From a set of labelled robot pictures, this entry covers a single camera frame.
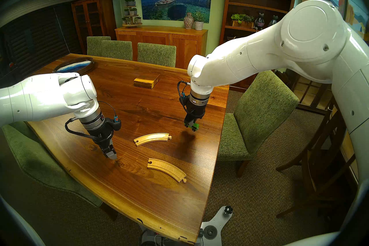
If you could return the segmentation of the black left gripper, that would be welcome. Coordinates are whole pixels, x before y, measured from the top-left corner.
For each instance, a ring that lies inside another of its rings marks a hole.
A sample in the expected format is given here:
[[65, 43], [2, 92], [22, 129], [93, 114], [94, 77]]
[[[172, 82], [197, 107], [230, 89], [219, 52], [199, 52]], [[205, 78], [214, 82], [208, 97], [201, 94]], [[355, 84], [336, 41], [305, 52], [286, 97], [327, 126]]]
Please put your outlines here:
[[88, 133], [98, 139], [93, 141], [101, 147], [101, 150], [106, 158], [117, 160], [117, 153], [113, 146], [113, 134], [114, 131], [118, 131], [121, 128], [121, 120], [118, 118], [110, 119], [104, 118], [104, 121], [94, 129], [88, 129]]

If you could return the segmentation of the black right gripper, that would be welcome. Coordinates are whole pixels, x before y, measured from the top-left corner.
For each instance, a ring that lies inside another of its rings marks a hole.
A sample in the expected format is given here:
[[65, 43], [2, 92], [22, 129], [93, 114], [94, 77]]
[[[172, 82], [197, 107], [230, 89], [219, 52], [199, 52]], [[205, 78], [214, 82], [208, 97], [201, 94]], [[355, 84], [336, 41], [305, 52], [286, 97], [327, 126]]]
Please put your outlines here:
[[184, 119], [186, 128], [191, 128], [193, 123], [198, 124], [198, 119], [201, 119], [205, 114], [206, 106], [207, 103], [200, 106], [193, 104], [192, 101], [187, 101], [185, 103], [187, 110], [187, 114]]

